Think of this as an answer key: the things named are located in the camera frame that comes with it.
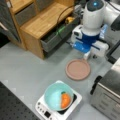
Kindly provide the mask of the blue and white gripper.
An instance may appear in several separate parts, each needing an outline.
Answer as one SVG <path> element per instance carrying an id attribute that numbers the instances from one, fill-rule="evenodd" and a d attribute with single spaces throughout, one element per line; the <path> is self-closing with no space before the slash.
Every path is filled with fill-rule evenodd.
<path id="1" fill-rule="evenodd" d="M 93 53 L 96 56 L 104 57 L 106 51 L 109 49 L 107 43 L 99 41 L 99 36 L 86 36 L 79 37 L 75 34 L 71 36 L 73 43 L 72 47 L 82 52 L 84 55 L 87 53 Z"/>

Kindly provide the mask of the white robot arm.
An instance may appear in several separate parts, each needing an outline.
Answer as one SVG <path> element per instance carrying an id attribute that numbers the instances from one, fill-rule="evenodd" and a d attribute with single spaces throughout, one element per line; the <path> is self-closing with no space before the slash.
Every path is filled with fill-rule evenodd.
<path id="1" fill-rule="evenodd" d="M 107 0 L 89 0 L 84 9 L 83 23 L 76 26 L 71 35 L 72 47 L 84 54 L 104 57 L 109 48 L 107 43 L 99 41 L 104 25 L 120 31 L 120 5 Z"/>

